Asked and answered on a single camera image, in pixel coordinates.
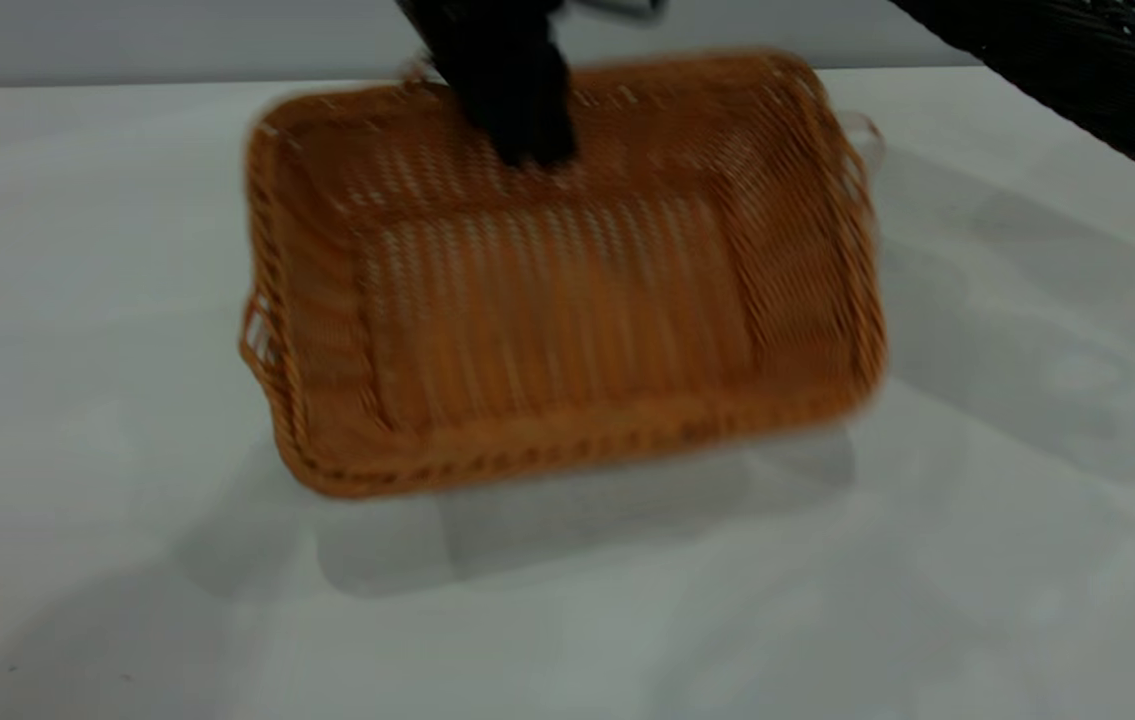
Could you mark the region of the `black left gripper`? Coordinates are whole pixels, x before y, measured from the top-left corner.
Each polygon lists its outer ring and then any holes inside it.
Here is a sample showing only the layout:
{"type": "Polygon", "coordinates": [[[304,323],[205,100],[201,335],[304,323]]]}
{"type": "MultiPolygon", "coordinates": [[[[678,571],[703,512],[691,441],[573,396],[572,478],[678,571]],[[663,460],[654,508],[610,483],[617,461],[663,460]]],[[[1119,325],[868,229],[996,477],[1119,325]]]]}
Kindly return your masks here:
{"type": "Polygon", "coordinates": [[[570,70],[552,44],[563,1],[398,1],[466,122],[506,167],[575,158],[570,70]],[[495,55],[488,59],[477,56],[495,55]]]}

